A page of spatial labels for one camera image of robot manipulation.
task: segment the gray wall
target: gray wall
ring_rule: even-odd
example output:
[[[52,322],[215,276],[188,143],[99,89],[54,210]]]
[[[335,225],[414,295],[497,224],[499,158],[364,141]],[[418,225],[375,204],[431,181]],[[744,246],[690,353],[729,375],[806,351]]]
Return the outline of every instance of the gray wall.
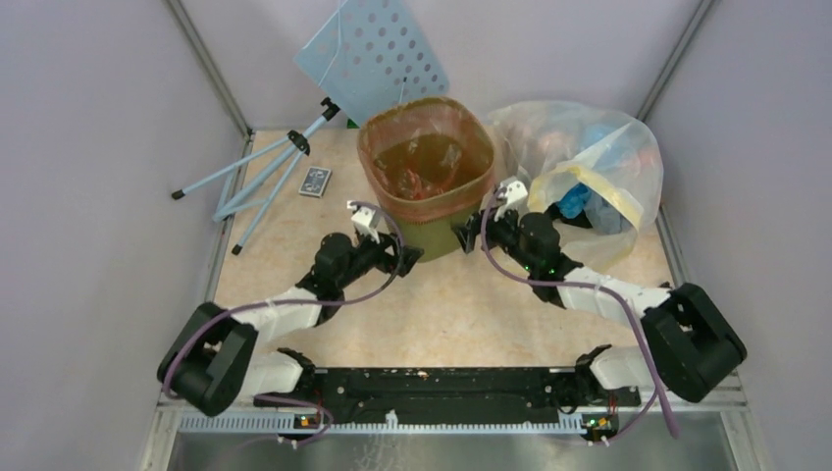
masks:
[[[247,122],[297,127],[321,112],[292,62],[344,0],[181,0]],[[364,1],[367,6],[382,0]],[[403,0],[478,114],[526,99],[635,114],[699,0]]]
[[[133,469],[238,156],[161,0],[0,2],[0,468]]]
[[[778,469],[829,469],[832,2],[722,2],[650,119],[693,278]]]

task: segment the white bracket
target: white bracket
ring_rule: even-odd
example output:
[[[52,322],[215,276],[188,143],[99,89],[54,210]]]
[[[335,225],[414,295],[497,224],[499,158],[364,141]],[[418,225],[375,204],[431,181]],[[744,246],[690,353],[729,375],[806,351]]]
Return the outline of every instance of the white bracket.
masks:
[[[529,190],[522,182],[517,180],[517,177],[511,177],[499,183],[499,189],[502,190],[501,201],[503,203],[496,209],[494,213],[494,220],[499,221],[502,216],[509,209],[518,210],[526,199],[529,197]]]
[[[347,201],[346,209],[353,211],[350,220],[352,221],[352,226],[355,227],[355,230],[359,234],[371,237],[375,243],[381,243],[379,232],[376,230],[381,217],[376,214],[376,211],[370,208],[359,207],[355,201]]]

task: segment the clear plastic bag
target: clear plastic bag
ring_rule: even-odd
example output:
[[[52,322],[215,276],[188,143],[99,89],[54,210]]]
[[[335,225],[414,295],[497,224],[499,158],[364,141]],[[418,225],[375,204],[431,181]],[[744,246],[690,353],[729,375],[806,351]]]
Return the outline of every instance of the clear plastic bag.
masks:
[[[529,101],[489,114],[506,170],[529,188],[528,210],[583,211],[591,229],[561,222],[563,251],[604,271],[630,253],[658,214],[663,168],[635,118],[566,101]]]

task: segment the deck of cards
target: deck of cards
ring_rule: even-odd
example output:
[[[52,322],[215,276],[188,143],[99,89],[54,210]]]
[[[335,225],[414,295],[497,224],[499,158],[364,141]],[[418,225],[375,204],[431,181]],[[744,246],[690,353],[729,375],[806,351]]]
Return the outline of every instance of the deck of cards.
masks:
[[[306,177],[303,179],[303,183],[300,184],[300,189],[297,192],[304,196],[312,196],[315,198],[324,196],[324,191],[327,190],[327,184],[329,184],[332,174],[333,171],[330,169],[309,167],[309,170],[306,171]]]

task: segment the metal floor plate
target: metal floor plate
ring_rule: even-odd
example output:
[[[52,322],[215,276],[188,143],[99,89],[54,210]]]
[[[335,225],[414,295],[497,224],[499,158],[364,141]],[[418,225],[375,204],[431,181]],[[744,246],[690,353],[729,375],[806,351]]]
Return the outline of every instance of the metal floor plate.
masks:
[[[720,414],[686,413],[679,420],[683,434],[678,441],[667,435],[661,416],[651,414],[631,435],[609,448],[564,445],[552,436],[367,433],[333,435],[293,450],[269,438],[243,447],[256,437],[248,434],[188,433],[177,436],[167,470],[738,469]]]

